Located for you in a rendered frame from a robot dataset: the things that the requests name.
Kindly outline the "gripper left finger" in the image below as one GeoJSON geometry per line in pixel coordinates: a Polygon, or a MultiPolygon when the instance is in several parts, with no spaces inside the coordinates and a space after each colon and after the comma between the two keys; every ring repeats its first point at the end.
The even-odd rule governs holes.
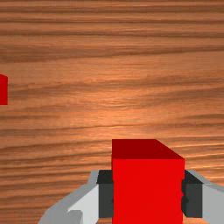
{"type": "Polygon", "coordinates": [[[113,216],[112,171],[94,170],[85,185],[48,208],[38,224],[97,224],[113,216]]]}

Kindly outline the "red cube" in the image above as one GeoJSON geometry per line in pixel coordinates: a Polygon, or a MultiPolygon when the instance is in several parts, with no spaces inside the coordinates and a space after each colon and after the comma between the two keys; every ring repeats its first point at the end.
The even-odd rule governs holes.
{"type": "Polygon", "coordinates": [[[156,139],[114,139],[112,172],[112,224],[183,224],[180,155],[156,139]]]}
{"type": "Polygon", "coordinates": [[[0,105],[8,104],[8,77],[0,74],[0,105]]]}

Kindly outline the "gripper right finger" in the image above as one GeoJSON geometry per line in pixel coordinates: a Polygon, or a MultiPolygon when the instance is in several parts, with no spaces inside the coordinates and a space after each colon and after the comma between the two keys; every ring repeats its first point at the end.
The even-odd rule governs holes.
{"type": "Polygon", "coordinates": [[[182,212],[208,224],[224,224],[224,186],[216,185],[194,170],[185,170],[182,212]]]}

